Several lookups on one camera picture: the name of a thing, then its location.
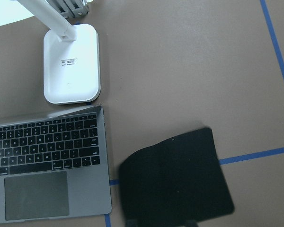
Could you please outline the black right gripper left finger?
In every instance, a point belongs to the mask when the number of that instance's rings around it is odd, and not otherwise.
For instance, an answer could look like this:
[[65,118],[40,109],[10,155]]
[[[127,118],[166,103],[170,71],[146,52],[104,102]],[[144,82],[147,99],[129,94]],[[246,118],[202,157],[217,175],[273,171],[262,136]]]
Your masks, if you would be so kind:
[[125,227],[138,227],[138,221],[136,219],[127,219],[125,221]]

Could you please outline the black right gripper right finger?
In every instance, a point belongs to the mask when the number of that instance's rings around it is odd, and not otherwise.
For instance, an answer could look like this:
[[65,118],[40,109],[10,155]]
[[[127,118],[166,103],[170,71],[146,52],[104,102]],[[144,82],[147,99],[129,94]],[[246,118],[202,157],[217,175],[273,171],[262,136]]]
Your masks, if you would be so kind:
[[186,220],[184,223],[184,227],[198,227],[198,224],[195,220]]

